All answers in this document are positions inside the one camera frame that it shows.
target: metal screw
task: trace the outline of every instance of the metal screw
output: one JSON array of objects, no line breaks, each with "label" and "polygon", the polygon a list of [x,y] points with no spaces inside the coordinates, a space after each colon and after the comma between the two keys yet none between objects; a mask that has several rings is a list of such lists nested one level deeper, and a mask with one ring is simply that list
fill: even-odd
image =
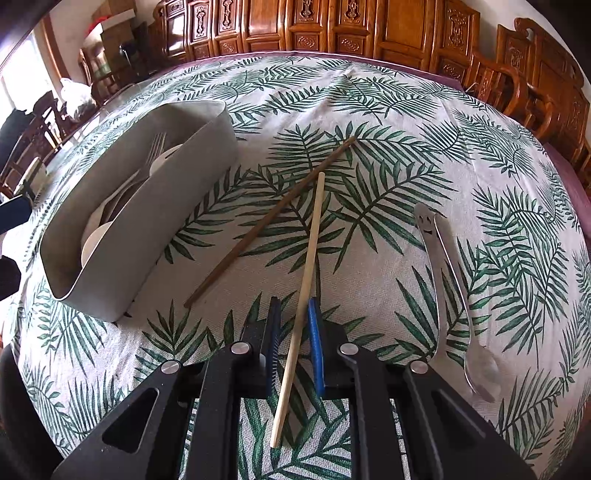
[{"label": "metal screw", "polygon": [[359,347],[354,343],[343,343],[340,346],[340,352],[343,355],[355,355],[357,352],[359,352]]},{"label": "metal screw", "polygon": [[162,366],[160,367],[160,370],[162,370],[163,374],[172,375],[172,374],[175,374],[176,372],[178,372],[178,369],[180,367],[181,366],[177,361],[169,360],[168,362],[164,362],[162,364]]},{"label": "metal screw", "polygon": [[423,375],[429,371],[429,366],[425,362],[415,360],[413,363],[410,364],[410,370],[412,370],[416,374]]},{"label": "metal screw", "polygon": [[236,342],[232,345],[230,350],[236,355],[244,355],[251,351],[251,346],[246,342]]}]

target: spoon handle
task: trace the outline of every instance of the spoon handle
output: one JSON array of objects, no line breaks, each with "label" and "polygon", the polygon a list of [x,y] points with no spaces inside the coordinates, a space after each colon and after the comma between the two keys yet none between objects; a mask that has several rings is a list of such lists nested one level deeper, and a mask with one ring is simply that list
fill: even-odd
[{"label": "spoon handle", "polygon": [[435,230],[437,231],[439,240],[441,240],[441,245],[443,246],[443,251],[445,252],[447,261],[449,262],[452,268],[453,278],[456,280],[456,284],[460,289],[462,305],[464,305],[464,310],[466,310],[466,316],[468,317],[470,343],[472,343],[472,341],[476,338],[476,335],[474,333],[474,322],[472,320],[472,312],[470,311],[470,304],[468,302],[468,292],[466,290],[466,286],[462,278],[462,267],[460,263],[460,257],[457,253],[452,227],[449,224],[449,220],[447,220],[445,217],[442,217],[438,213],[435,215]]},{"label": "spoon handle", "polygon": [[445,259],[441,243],[437,238],[435,231],[435,217],[433,212],[424,203],[417,203],[414,208],[414,218],[417,222],[418,230],[423,237],[423,243],[427,249],[427,258],[431,265],[433,273],[433,284],[435,286],[435,305],[437,306],[437,326],[439,334],[437,336],[437,346],[433,358],[440,355],[446,355],[447,345],[447,320],[446,320],[446,302],[445,289],[443,287],[443,274],[441,269],[445,266]]}]

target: dining table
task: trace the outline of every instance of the dining table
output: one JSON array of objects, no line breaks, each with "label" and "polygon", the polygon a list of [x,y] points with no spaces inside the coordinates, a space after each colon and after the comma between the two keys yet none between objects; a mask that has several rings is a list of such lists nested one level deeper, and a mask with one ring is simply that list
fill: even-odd
[{"label": "dining table", "polygon": [[[106,323],[57,301],[40,242],[68,193],[150,110],[211,99],[226,102],[238,160],[178,226],[125,314]],[[282,310],[281,378],[313,185],[191,308],[183,303],[242,236],[352,135],[356,142],[326,170],[312,282],[322,318],[343,324],[351,342],[383,362],[431,358],[437,305],[414,206],[424,203],[448,218],[476,341],[494,355],[502,378],[497,401],[475,395],[472,406],[539,478],[552,476],[591,394],[591,265],[556,169],[529,130],[454,80],[313,53],[255,53],[173,68],[108,103],[52,160],[29,221],[4,240],[2,253],[16,260],[22,279],[0,314],[4,341],[62,455],[164,361],[204,361],[239,339],[245,323],[266,318],[273,296]],[[216,161],[193,154],[196,162]],[[450,278],[445,273],[440,299],[447,355],[463,366],[468,322]],[[279,383],[266,400],[242,400],[240,479],[350,477],[348,402],[316,395],[306,332],[295,374],[278,449],[269,440]],[[185,456],[190,440],[189,429]]]}]

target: light wooden chopstick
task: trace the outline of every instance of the light wooden chopstick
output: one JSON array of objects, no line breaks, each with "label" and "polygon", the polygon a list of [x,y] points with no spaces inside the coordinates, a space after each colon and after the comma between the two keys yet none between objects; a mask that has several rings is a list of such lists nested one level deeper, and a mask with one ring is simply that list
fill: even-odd
[{"label": "light wooden chopstick", "polygon": [[267,213],[254,227],[252,227],[248,233],[240,240],[232,250],[222,258],[221,262],[211,271],[211,273],[203,280],[201,285],[197,287],[197,290],[187,299],[184,303],[186,309],[190,308],[191,305],[214,283],[219,276],[237,259],[237,257],[244,252],[246,247],[258,236],[259,233],[267,226],[271,221],[290,203],[296,198],[304,188],[318,177],[319,173],[326,170],[328,166],[334,162],[342,152],[347,150],[349,146],[355,142],[355,137],[349,137],[343,142],[343,144],[335,149],[328,157],[326,157],[322,163],[320,163],[314,170],[312,170],[306,178],[300,180],[285,196],[279,200],[269,213]]},{"label": "light wooden chopstick", "polygon": [[312,285],[312,276],[314,275],[314,261],[316,260],[316,246],[318,244],[318,231],[320,229],[320,217],[322,215],[322,200],[324,198],[324,172],[318,175],[316,184],[316,198],[314,199],[314,210],[312,213],[312,225],[310,227],[310,239],[308,240],[308,251],[306,253],[306,264],[304,265],[304,275],[301,279],[300,297],[297,301],[295,310],[294,327],[291,331],[290,350],[287,354],[283,381],[281,382],[281,391],[279,393],[279,402],[273,419],[273,429],[271,430],[271,447],[279,447],[281,440],[281,431],[287,414],[287,407],[290,400],[291,384],[296,374],[297,357],[300,353],[301,333],[304,329],[306,320],[306,308],[310,298],[310,288]]}]

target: plastic bag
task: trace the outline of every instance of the plastic bag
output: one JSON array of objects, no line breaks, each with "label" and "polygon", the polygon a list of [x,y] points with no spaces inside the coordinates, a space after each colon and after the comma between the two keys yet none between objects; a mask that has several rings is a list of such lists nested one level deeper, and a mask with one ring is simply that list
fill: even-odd
[{"label": "plastic bag", "polygon": [[63,88],[61,99],[66,103],[66,112],[75,122],[79,122],[89,110],[96,109],[96,102],[90,94],[90,87],[83,83],[72,82],[70,79],[60,79]]}]

